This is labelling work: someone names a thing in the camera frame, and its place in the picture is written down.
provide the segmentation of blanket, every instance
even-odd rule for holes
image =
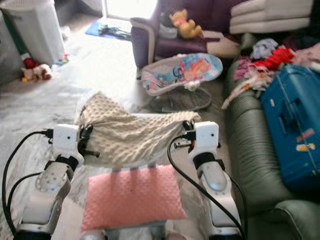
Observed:
[[[132,168],[154,163],[163,157],[171,138],[183,131],[183,121],[200,121],[196,112],[182,111],[161,117],[137,117],[101,93],[89,99],[76,120],[78,126],[93,126],[85,165]]]

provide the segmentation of baby bouncer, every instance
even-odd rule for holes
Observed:
[[[212,101],[211,94],[200,84],[216,79],[222,70],[220,59],[213,55],[179,54],[144,67],[141,80],[146,92],[154,97],[149,103],[152,108],[155,102],[162,105],[166,94],[169,107],[163,106],[159,112],[197,111],[207,108]],[[181,87],[190,94],[181,91]]]

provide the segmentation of marble floor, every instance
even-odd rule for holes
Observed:
[[[17,143],[28,133],[43,128],[52,128],[56,124],[72,124],[78,102],[83,95],[100,91],[114,99],[131,113],[152,113],[147,103],[151,98],[136,80],[137,68],[134,62],[132,45],[129,41],[85,35],[85,30],[96,17],[83,14],[76,15],[68,24],[71,37],[65,42],[70,62],[54,69],[53,79],[44,82],[13,81],[0,89],[0,173],[5,162]],[[199,112],[204,121],[215,121],[220,126],[219,150],[226,170],[231,173],[231,165],[226,143],[223,103],[223,76],[203,85],[211,92],[211,106]],[[20,177],[41,171],[47,161],[52,158],[51,148],[42,137],[32,137],[17,153],[12,161],[7,178],[7,189]],[[176,161],[179,166],[194,179],[196,171],[186,160],[187,153],[177,152]],[[70,194],[63,203],[63,211],[58,226],[52,237],[54,240],[77,240],[80,237],[80,226],[84,212],[87,191],[87,178],[110,169],[83,166],[75,172]],[[203,207],[200,194],[188,182],[177,176],[181,191],[182,205],[188,219],[168,221],[167,230],[181,233],[186,239],[203,239],[203,229],[199,224]],[[15,224],[19,221],[29,193],[33,187],[32,179],[26,180],[16,190],[12,202],[12,218]],[[130,238],[132,231],[136,233],[144,228],[131,229],[119,239],[152,239],[148,237]],[[0,211],[0,239],[12,239]]]

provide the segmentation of purple armchair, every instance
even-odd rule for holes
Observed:
[[[142,68],[155,59],[177,54],[207,53],[208,39],[165,39],[158,37],[160,14],[187,9],[188,19],[193,19],[204,31],[229,33],[230,10],[244,0],[158,0],[150,19],[131,18],[131,38],[135,64]]]

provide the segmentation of white cushion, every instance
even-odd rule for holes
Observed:
[[[233,16],[231,18],[230,24],[245,24],[245,23],[255,23],[264,22],[272,20],[282,20],[282,19],[296,19],[296,18],[306,18],[310,15],[311,8],[288,8],[286,11],[255,11],[247,14]]]
[[[249,0],[231,9],[231,16],[264,12],[265,20],[309,17],[314,0]]]
[[[222,39],[224,37],[223,33],[219,31],[202,30],[202,33],[205,39],[208,39],[208,38]]]
[[[230,33],[242,34],[242,33],[273,33],[273,32],[293,31],[300,28],[305,28],[309,25],[309,23],[310,23],[310,19],[308,17],[273,20],[273,21],[248,22],[248,23],[231,25]]]
[[[234,59],[240,51],[240,44],[223,37],[220,41],[207,42],[206,49],[208,54],[218,58]]]

